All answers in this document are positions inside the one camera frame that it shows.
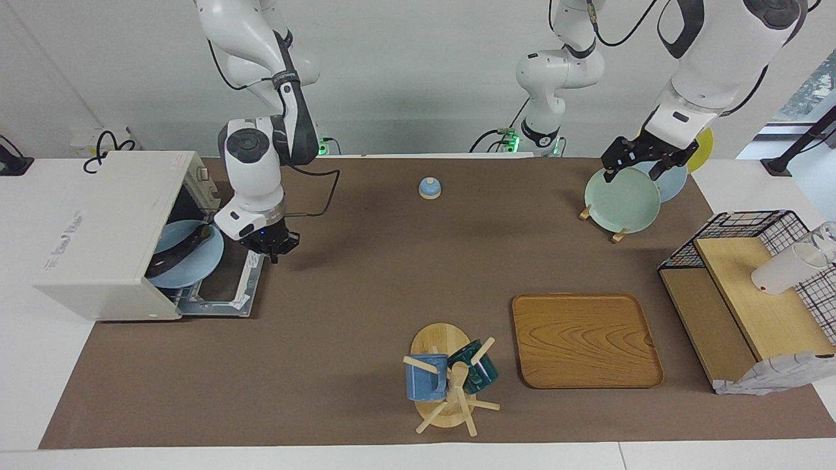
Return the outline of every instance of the window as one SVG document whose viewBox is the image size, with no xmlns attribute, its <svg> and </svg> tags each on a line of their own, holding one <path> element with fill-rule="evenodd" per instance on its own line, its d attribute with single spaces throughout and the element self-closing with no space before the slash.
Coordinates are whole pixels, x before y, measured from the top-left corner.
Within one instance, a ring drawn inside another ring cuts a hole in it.
<svg viewBox="0 0 836 470">
<path fill-rule="evenodd" d="M 813 123 L 836 101 L 836 49 L 772 118 L 780 123 Z"/>
</svg>

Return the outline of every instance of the white cloth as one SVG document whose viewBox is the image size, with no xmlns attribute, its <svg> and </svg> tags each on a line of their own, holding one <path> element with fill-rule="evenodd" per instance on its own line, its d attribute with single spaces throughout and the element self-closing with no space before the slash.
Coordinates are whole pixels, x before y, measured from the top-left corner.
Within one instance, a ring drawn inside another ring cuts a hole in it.
<svg viewBox="0 0 836 470">
<path fill-rule="evenodd" d="M 739 381 L 714 381 L 718 394 L 766 395 L 836 375 L 836 358 L 813 352 L 786 354 L 755 364 Z"/>
</svg>

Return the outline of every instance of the eggplant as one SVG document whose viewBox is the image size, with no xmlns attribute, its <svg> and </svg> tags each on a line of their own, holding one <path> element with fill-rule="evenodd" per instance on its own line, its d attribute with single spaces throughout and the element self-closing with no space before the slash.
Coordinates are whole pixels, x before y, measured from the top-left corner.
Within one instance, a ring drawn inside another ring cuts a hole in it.
<svg viewBox="0 0 836 470">
<path fill-rule="evenodd" d="M 191 252 L 195 251 L 197 247 L 201 246 L 204 240 L 212 236 L 212 226 L 208 223 L 203 223 L 189 233 L 186 238 L 183 238 L 177 245 L 156 253 L 151 257 L 151 263 L 148 265 L 148 270 L 145 271 L 146 278 L 155 278 L 174 268 L 180 261 L 186 259 Z"/>
</svg>

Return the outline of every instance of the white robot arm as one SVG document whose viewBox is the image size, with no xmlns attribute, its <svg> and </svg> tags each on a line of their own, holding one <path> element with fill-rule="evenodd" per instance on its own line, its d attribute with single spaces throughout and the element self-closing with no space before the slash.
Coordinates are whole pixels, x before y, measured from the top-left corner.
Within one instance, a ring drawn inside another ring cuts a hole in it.
<svg viewBox="0 0 836 470">
<path fill-rule="evenodd" d="M 598 0 L 595 6 L 601 9 L 604 3 Z M 597 84 L 604 74 L 604 57 L 596 49 L 586 0 L 560 0 L 552 15 L 563 48 L 537 51 L 517 63 L 517 82 L 530 100 L 515 132 L 521 136 L 519 150 L 537 155 L 553 151 L 566 112 L 565 102 L 555 93 Z"/>
<path fill-rule="evenodd" d="M 319 72 L 310 60 L 300 70 L 290 56 L 293 35 L 277 0 L 196 0 L 206 37 L 229 54 L 232 80 L 247 85 L 280 115 L 231 120 L 218 146 L 235 190 L 215 215 L 215 224 L 247 248 L 278 255 L 298 245 L 298 234 L 284 221 L 281 165 L 307 165 L 319 153 L 319 140 L 302 94 L 302 85 Z"/>
<path fill-rule="evenodd" d="M 807 16 L 807 0 L 676 0 L 658 22 L 679 68 L 635 140 L 616 139 L 601 157 L 612 181 L 619 170 L 657 161 L 650 177 L 683 166 L 696 136 L 764 73 Z"/>
</svg>

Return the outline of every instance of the wire basket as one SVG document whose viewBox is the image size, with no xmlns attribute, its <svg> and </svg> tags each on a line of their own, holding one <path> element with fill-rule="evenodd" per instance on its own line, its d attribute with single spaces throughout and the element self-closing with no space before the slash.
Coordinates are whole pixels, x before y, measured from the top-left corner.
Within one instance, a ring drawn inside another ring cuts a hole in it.
<svg viewBox="0 0 836 470">
<path fill-rule="evenodd" d="M 760 238 L 773 256 L 788 248 L 809 229 L 793 211 L 724 212 L 715 215 L 659 270 L 704 268 L 695 240 L 701 238 Z M 836 263 L 795 286 L 830 342 L 836 345 Z"/>
</svg>

